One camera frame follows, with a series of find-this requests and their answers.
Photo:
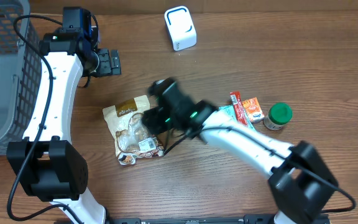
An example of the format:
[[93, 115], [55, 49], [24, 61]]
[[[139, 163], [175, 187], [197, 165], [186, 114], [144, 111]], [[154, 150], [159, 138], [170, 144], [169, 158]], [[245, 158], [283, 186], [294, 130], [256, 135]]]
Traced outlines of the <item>brown clear snack bag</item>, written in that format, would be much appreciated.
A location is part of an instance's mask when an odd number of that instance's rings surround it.
[[163, 144], [142, 123], [144, 112], [149, 109], [145, 95], [103, 109], [104, 120], [114, 138], [116, 157], [122, 166], [134, 165], [137, 159], [163, 156]]

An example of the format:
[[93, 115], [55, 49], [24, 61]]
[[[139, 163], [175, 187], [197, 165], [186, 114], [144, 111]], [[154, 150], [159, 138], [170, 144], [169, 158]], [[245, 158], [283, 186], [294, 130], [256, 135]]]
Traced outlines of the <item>teal snack packet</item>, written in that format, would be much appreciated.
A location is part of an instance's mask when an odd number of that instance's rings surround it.
[[[219, 111], [224, 111], [224, 113], [228, 116], [230, 116], [232, 119], [236, 120], [237, 116], [234, 110], [233, 105], [226, 105], [226, 106], [220, 106], [219, 107]], [[247, 127], [253, 131], [256, 131], [256, 129], [254, 128], [253, 124], [250, 122], [250, 119], [248, 118], [248, 116], [246, 114], [244, 114], [245, 119], [247, 121]]]

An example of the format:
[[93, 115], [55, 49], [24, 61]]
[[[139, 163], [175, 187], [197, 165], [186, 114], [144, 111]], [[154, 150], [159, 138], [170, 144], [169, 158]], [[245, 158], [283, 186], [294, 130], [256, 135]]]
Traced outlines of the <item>red snack stick packet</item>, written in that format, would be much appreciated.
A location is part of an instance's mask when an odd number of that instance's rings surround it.
[[241, 101], [241, 95], [238, 91], [232, 91], [230, 92], [230, 97], [232, 101], [232, 105], [234, 108], [234, 112], [236, 114], [236, 118], [238, 122], [244, 124], [245, 126], [248, 126], [246, 114], [244, 112], [244, 107], [242, 105]]

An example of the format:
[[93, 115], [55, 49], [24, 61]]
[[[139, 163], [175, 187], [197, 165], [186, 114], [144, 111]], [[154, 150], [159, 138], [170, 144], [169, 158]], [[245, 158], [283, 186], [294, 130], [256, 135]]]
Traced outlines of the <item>orange small carton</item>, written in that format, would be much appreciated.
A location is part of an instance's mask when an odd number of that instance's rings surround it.
[[265, 115], [256, 97], [244, 100], [242, 105], [245, 109], [246, 115], [252, 123], [258, 123], [265, 118]]

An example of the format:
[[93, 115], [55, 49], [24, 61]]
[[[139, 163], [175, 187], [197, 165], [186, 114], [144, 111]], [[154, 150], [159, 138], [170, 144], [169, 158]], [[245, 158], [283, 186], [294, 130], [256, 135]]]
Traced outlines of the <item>green lid jar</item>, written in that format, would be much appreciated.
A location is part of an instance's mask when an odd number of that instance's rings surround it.
[[274, 104], [268, 111], [268, 115], [263, 122], [266, 128], [270, 130], [282, 129], [293, 117], [292, 108], [283, 102]]

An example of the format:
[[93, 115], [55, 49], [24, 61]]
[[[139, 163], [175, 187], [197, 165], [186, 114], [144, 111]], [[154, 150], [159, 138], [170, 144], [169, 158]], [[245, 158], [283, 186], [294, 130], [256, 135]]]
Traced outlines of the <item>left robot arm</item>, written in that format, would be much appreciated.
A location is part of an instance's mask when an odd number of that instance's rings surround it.
[[71, 116], [81, 78], [121, 74], [117, 50], [98, 47], [99, 26], [82, 7], [65, 7], [57, 29], [34, 52], [42, 76], [30, 122], [20, 141], [7, 146], [16, 174], [13, 187], [59, 208], [71, 223], [110, 223], [108, 210], [88, 188], [88, 165], [71, 142]]

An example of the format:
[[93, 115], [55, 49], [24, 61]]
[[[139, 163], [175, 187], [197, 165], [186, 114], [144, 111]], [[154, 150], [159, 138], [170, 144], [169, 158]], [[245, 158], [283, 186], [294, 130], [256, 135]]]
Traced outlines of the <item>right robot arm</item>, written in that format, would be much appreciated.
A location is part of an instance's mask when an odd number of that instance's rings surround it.
[[195, 103], [174, 78], [153, 82], [147, 92], [157, 101], [142, 119], [150, 133], [176, 129], [182, 140], [198, 138], [253, 166], [267, 179], [278, 208], [275, 223], [313, 223], [323, 214], [338, 182], [312, 144], [253, 131], [208, 101]]

